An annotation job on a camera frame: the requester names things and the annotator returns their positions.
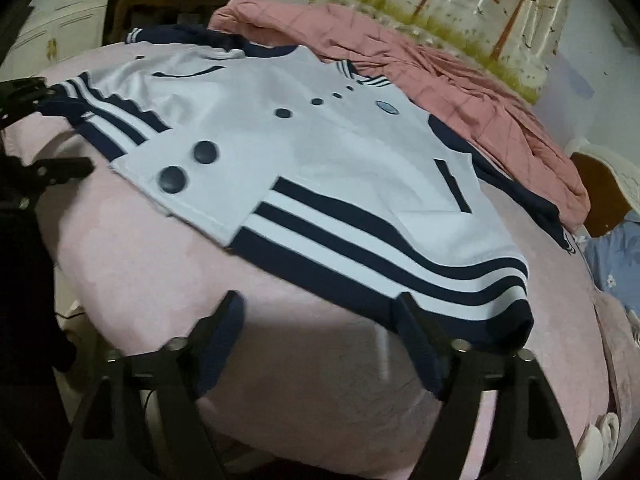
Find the pink quilted comforter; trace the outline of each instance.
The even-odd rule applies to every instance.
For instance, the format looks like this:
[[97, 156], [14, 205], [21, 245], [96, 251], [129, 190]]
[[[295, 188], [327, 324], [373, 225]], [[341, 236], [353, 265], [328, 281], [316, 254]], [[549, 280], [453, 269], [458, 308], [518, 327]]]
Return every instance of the pink quilted comforter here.
[[384, 74], [511, 177], [555, 203], [569, 230], [584, 222], [589, 197], [571, 160], [524, 101], [459, 59], [335, 4], [233, 0], [213, 14], [209, 28], [261, 44], [304, 44], [322, 59], [353, 61], [364, 75]]

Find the wall mural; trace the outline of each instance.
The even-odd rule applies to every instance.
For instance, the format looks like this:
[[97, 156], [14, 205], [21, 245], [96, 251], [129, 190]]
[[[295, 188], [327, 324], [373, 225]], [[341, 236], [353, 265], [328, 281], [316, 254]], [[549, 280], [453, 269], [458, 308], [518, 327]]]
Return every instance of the wall mural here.
[[315, 0], [354, 7], [418, 43], [451, 50], [535, 102], [570, 0]]

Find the black clamp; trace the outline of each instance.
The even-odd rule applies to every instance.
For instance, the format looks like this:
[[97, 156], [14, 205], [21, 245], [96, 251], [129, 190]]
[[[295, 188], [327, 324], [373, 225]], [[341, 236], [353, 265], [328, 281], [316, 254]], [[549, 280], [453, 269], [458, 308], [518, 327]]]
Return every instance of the black clamp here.
[[215, 386], [244, 322], [244, 301], [228, 292], [187, 337], [155, 352], [112, 351], [84, 396], [59, 480], [158, 480], [140, 390], [155, 390], [162, 430], [180, 480], [228, 480], [195, 401]]
[[580, 480], [574, 443], [558, 401], [532, 352], [500, 355], [449, 340], [409, 293], [403, 303], [449, 363], [443, 406], [410, 480], [458, 480], [476, 428], [483, 392], [495, 390], [494, 422], [481, 480]]
[[[32, 114], [51, 92], [41, 77], [0, 82], [0, 130]], [[44, 158], [24, 166], [5, 153], [0, 139], [0, 213], [33, 211], [48, 186], [85, 178], [93, 170], [87, 157]]]
[[[414, 314], [449, 364], [443, 407], [410, 480], [458, 480], [476, 426], [482, 392], [497, 390], [482, 480], [580, 480], [580, 468], [558, 402], [533, 354], [476, 351], [450, 341], [411, 295], [395, 301]], [[156, 389], [170, 459], [180, 480], [230, 477], [200, 420], [195, 400], [215, 386], [242, 326], [243, 302], [228, 292], [187, 338], [156, 352], [115, 352], [82, 400], [59, 480], [158, 480], [140, 390]]]

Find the screw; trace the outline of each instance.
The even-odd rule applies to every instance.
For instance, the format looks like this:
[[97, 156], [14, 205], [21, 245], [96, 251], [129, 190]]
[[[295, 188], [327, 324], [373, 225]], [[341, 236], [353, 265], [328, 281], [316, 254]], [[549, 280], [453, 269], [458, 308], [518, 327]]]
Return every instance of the screw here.
[[457, 352], [469, 352], [471, 350], [471, 343], [464, 339], [454, 339], [451, 342], [451, 346]]
[[536, 360], [536, 356], [533, 355], [533, 352], [531, 350], [527, 350], [526, 348], [518, 350], [518, 357], [523, 361], [526, 361], [527, 363]]

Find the light blue patch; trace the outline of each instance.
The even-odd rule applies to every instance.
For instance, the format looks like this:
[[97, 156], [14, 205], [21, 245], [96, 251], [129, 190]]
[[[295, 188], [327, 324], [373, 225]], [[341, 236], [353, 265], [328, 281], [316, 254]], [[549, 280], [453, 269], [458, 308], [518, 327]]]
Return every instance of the light blue patch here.
[[385, 103], [384, 101], [376, 101], [376, 104], [378, 105], [378, 108], [381, 108], [388, 114], [398, 115], [400, 113], [395, 106]]
[[600, 290], [606, 290], [640, 316], [640, 218], [630, 211], [600, 238], [590, 238], [584, 257]]

